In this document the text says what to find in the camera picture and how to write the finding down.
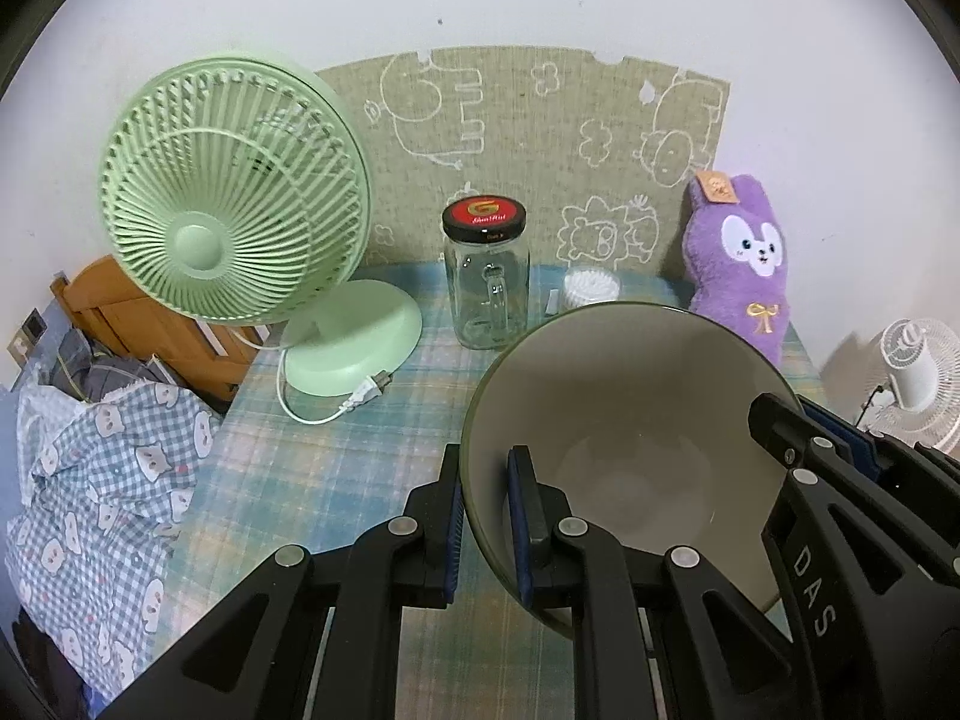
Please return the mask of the wooden chair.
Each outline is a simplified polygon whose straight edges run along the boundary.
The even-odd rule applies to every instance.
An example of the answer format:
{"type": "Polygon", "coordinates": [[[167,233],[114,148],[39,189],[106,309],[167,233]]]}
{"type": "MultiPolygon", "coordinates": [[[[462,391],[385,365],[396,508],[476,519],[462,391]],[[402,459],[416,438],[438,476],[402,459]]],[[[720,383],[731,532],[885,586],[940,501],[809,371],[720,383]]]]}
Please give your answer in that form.
{"type": "Polygon", "coordinates": [[[156,356],[199,395],[231,403],[259,343],[252,327],[239,330],[176,314],[150,298],[106,255],[69,280],[57,275],[50,291],[75,327],[114,353],[146,361],[156,356]]]}

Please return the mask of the glass jar black lid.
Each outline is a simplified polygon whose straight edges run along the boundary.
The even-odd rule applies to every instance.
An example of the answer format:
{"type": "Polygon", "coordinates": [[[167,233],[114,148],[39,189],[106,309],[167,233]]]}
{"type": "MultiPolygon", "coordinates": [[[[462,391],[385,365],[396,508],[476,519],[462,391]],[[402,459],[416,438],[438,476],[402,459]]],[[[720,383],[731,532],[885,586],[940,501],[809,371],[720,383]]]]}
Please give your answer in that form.
{"type": "Polygon", "coordinates": [[[529,316],[524,205],[501,195],[464,197],[443,211],[441,224],[455,336],[470,349],[505,348],[529,316]]]}

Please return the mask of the checkered bear pattern blanket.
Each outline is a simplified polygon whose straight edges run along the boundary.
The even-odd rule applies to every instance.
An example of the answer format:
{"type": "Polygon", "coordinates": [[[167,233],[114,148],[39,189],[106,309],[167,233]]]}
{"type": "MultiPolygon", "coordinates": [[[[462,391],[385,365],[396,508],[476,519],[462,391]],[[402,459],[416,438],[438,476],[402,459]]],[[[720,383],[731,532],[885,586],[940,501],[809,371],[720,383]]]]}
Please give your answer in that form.
{"type": "Polygon", "coordinates": [[[220,424],[189,388],[151,380],[93,403],[39,382],[18,397],[5,566],[31,621],[104,700],[151,661],[167,564],[220,424]]]}

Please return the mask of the leaf pattern ceramic bowl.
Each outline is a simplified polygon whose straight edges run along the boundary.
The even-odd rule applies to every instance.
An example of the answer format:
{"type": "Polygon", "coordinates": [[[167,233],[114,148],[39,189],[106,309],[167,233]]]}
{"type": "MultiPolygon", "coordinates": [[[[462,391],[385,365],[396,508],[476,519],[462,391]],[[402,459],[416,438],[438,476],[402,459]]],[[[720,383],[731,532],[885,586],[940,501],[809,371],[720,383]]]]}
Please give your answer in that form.
{"type": "Polygon", "coordinates": [[[576,517],[635,550],[692,546],[773,608],[761,530],[786,470],[748,431],[761,394],[799,403],[750,343],[675,307],[591,305],[527,333],[480,380],[460,438],[467,515],[490,571],[516,592],[506,465],[524,445],[576,517]]]}

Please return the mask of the white standing fan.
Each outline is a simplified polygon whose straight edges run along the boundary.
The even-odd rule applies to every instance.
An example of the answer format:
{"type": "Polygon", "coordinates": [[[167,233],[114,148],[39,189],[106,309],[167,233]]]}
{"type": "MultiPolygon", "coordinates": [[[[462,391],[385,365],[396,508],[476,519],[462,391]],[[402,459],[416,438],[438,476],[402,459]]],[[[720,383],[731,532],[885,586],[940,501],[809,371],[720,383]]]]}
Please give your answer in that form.
{"type": "Polygon", "coordinates": [[[939,319],[898,319],[871,349],[854,424],[950,455],[958,447],[958,333],[939,319]]]}

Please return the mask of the green desk fan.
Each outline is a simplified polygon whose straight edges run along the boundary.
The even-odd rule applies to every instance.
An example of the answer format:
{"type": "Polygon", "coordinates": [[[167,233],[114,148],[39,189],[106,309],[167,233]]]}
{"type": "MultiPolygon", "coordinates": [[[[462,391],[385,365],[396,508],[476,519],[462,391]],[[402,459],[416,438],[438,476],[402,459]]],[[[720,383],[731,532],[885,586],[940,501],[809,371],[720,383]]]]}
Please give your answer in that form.
{"type": "Polygon", "coordinates": [[[420,340],[409,294],[355,275],[373,174],[334,90],[299,65],[217,54],[151,78],[110,131],[98,192],[112,254],[150,298],[283,328],[280,392],[363,403],[420,340]]]}

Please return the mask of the purple plush bunny toy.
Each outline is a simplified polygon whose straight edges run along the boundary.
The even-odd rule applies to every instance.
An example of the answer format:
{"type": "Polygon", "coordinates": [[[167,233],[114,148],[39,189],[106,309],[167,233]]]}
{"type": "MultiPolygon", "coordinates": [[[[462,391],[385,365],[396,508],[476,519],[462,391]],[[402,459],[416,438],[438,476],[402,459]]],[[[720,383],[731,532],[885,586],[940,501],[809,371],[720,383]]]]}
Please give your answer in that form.
{"type": "Polygon", "coordinates": [[[700,171],[685,197],[690,218],[682,254],[693,283],[690,310],[778,366],[791,318],[788,254],[765,188],[750,174],[700,171]]]}

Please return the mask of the cotton swab container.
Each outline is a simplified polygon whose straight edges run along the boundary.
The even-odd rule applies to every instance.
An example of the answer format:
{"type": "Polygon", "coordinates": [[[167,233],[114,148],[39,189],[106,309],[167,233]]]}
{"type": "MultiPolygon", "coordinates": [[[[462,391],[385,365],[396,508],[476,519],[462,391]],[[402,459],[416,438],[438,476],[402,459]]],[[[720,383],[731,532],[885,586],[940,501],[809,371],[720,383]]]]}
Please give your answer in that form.
{"type": "Polygon", "coordinates": [[[586,305],[615,302],[620,297],[620,280],[612,271],[594,266],[570,268],[563,278],[563,305],[566,310],[586,305]]]}

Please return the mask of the green animal pattern mat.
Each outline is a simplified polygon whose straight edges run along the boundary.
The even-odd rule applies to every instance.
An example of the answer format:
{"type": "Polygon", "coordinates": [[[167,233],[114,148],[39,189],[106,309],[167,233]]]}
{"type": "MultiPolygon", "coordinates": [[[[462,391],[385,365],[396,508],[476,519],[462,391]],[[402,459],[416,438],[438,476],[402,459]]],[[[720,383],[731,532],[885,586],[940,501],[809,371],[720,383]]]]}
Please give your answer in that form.
{"type": "Polygon", "coordinates": [[[715,160],[731,87],[691,68],[561,47],[453,47],[321,70],[373,174],[368,265],[438,262],[441,213],[527,211],[539,265],[678,278],[685,187],[715,160]]]}

